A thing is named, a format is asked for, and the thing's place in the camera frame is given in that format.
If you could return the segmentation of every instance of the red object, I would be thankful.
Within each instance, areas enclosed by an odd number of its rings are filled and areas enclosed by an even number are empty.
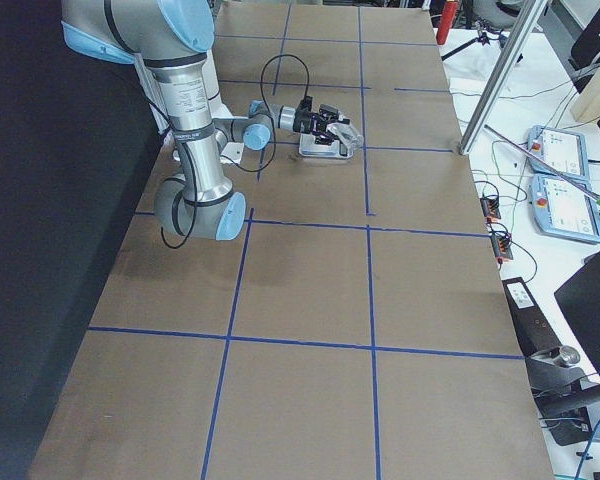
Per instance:
[[[456,18],[457,11],[457,0],[447,0],[447,3],[444,4],[444,9],[442,10],[442,18],[438,24],[438,33],[436,34],[436,42],[438,42],[438,45],[444,45],[447,41],[447,35],[449,35],[449,30],[451,29],[451,25],[453,25],[453,20]]]

